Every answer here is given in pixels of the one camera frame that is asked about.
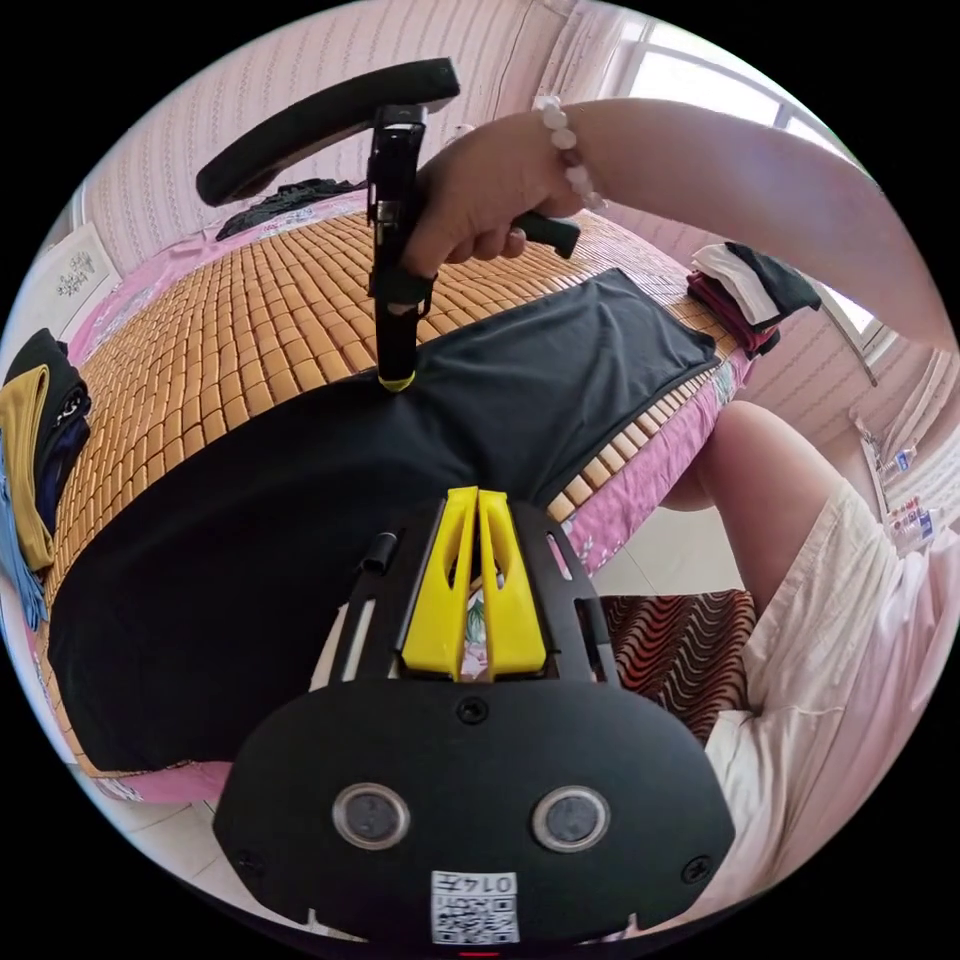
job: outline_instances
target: framed artwork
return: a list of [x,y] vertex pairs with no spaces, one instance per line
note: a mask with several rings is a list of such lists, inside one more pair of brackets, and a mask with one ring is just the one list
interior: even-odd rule
[[0,373],[43,327],[58,340],[69,341],[121,279],[91,223],[44,250],[31,265],[14,302],[0,344]]

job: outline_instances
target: leg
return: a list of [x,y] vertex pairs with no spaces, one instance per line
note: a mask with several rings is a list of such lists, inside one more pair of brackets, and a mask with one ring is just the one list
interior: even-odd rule
[[720,412],[664,506],[716,505],[759,615],[842,482],[816,448],[779,417],[734,400]]

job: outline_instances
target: window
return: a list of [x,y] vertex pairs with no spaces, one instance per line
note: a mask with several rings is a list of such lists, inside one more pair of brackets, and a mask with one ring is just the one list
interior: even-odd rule
[[804,140],[809,140],[811,143],[815,143],[818,146],[823,147],[824,150],[829,150],[831,153],[837,154],[839,157],[847,157],[847,154],[845,154],[834,141],[828,140],[822,134],[817,133],[817,131],[814,130],[810,124],[804,123],[799,117],[791,117],[787,121],[787,125],[784,127],[784,130],[786,130],[787,133],[794,134],[794,136],[802,137]]
[[[755,67],[693,33],[650,17],[627,22],[604,96],[674,100],[775,127],[856,164],[830,129]],[[852,300],[814,282],[824,309],[870,361],[892,334]]]
[[678,100],[772,126],[780,104],[731,77],[662,53],[647,53],[630,89],[632,97]]

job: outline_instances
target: yellow cloth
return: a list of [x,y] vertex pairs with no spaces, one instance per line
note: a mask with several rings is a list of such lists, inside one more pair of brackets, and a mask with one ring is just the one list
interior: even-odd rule
[[34,573],[53,563],[53,537],[37,513],[33,460],[37,451],[40,414],[47,399],[50,370],[44,365],[14,377],[0,390],[0,432],[10,485],[17,539],[27,566]]

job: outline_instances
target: yellow tip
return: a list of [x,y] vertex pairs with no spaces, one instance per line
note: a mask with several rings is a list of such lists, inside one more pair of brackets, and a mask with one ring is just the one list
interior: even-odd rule
[[411,373],[409,377],[405,377],[403,380],[384,380],[383,377],[377,377],[377,379],[391,393],[400,393],[413,383],[414,377],[416,377],[416,373]]

